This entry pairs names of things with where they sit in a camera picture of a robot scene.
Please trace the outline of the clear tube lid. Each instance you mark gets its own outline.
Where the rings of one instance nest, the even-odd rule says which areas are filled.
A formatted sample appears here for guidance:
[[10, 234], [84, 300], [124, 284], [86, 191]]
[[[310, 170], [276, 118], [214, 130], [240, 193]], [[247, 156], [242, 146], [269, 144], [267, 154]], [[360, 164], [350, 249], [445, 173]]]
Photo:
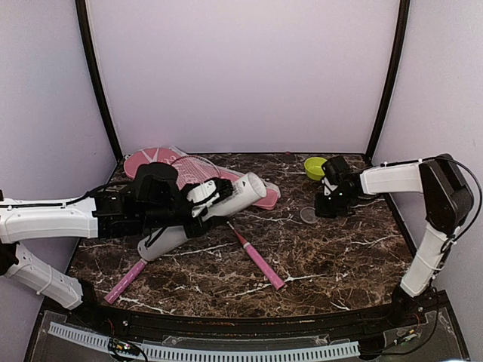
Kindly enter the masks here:
[[299, 212], [301, 220], [306, 224], [315, 224], [318, 221], [318, 217], [315, 215], [314, 207], [304, 207]]

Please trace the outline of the white shuttlecock tube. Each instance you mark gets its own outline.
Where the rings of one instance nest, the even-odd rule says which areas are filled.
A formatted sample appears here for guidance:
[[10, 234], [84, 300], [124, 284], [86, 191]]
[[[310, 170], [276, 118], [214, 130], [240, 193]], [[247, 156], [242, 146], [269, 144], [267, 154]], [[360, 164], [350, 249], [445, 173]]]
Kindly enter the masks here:
[[[215, 204], [205, 215], [201, 216], [203, 221], [210, 219], [213, 223], [212, 227], [224, 223], [230, 216], [267, 196], [267, 189], [262, 179], [252, 172], [246, 173], [232, 182], [232, 186], [234, 191], [231, 196]], [[193, 238], [185, 236], [182, 225], [166, 226], [154, 229], [150, 236], [142, 239], [137, 245], [137, 251], [142, 259], [153, 261], [186, 243], [189, 239]]]

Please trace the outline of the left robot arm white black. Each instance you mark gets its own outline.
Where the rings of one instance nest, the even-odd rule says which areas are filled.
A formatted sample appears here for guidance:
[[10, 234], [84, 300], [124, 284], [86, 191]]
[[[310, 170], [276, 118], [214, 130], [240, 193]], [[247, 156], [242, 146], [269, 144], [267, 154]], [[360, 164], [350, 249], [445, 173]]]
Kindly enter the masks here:
[[12, 278], [64, 309], [76, 309], [91, 329], [106, 323], [88, 283], [71, 278], [43, 262], [23, 241], [39, 238], [123, 238], [166, 226], [196, 225], [197, 207], [216, 194], [216, 183], [177, 185], [177, 169], [145, 164], [134, 180], [98, 186], [79, 198], [54, 201], [1, 200], [1, 275]]

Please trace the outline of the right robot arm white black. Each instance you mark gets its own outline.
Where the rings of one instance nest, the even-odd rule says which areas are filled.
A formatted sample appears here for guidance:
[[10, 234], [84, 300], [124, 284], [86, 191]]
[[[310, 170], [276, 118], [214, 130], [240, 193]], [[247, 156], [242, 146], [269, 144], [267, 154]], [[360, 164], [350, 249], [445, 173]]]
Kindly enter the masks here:
[[418, 194], [425, 229], [399, 289], [415, 298], [441, 271], [453, 244], [466, 229], [478, 205], [466, 177], [470, 171], [448, 153], [410, 161], [385, 162], [356, 170], [342, 156], [321, 166], [321, 191], [315, 195], [315, 215], [333, 219], [348, 216], [364, 197]]

